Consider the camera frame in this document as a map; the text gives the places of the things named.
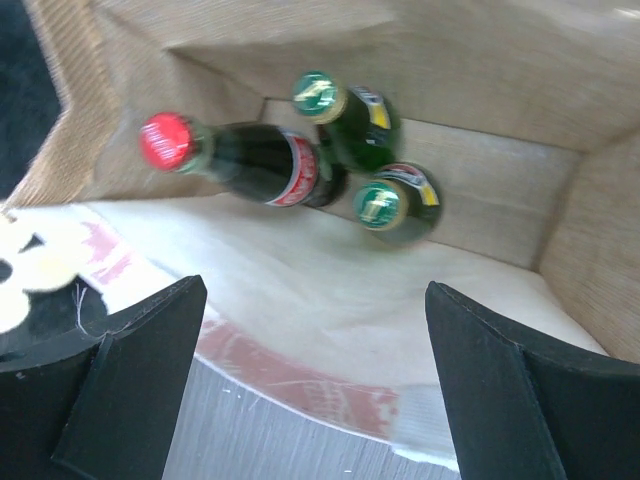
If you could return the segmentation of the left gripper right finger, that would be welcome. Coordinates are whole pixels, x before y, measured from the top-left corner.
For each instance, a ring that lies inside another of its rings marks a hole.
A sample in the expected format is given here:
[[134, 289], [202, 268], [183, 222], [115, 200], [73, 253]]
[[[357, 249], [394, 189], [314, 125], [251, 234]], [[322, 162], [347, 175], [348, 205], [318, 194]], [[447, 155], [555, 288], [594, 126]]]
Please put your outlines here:
[[464, 479], [639, 476], [639, 366], [432, 282], [426, 318]]

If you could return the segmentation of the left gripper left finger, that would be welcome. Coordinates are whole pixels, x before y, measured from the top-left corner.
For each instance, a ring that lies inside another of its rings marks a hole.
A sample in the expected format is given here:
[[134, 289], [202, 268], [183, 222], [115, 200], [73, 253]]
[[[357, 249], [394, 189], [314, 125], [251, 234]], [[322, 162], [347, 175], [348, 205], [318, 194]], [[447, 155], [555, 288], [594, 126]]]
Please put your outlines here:
[[5, 479], [162, 477], [207, 290], [183, 278], [123, 310], [76, 279], [1, 338]]

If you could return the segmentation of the green glass bottle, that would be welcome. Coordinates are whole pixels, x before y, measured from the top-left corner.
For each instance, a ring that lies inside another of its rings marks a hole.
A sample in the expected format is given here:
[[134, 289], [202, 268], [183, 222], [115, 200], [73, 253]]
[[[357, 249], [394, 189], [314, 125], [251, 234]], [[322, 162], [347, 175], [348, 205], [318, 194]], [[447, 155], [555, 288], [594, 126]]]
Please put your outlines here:
[[414, 163], [393, 163], [373, 173], [355, 194], [359, 223], [379, 240], [405, 246], [439, 224], [444, 194], [432, 173]]
[[296, 112], [316, 125], [345, 168], [375, 172], [395, 162], [403, 146], [402, 122], [390, 100], [362, 85], [346, 86], [329, 74], [303, 73], [292, 88]]

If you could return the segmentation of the Coca-Cola glass bottle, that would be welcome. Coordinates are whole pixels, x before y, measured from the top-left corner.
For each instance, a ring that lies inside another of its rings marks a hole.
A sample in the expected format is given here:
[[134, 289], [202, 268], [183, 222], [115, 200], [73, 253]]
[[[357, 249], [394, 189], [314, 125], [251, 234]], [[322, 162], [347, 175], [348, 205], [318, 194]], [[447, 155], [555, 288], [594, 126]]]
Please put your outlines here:
[[139, 145], [157, 170], [199, 175], [273, 207], [326, 207], [348, 184], [348, 173], [329, 146], [272, 124], [214, 127], [176, 112], [159, 112], [141, 127]]

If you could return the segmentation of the brown burlap canvas bag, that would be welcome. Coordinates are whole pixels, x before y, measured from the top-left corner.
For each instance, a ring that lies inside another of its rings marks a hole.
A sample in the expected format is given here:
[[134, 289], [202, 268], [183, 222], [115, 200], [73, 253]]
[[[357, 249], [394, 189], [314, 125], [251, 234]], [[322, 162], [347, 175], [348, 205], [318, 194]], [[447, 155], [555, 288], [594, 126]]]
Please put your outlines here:
[[[113, 305], [198, 275], [196, 355], [325, 425], [459, 469], [425, 293], [442, 283], [639, 366], [635, 1], [28, 1], [61, 102], [2, 206], [85, 254]], [[382, 91], [444, 190], [395, 249], [345, 202], [278, 211], [146, 166], [143, 120], [309, 126], [296, 76]]]

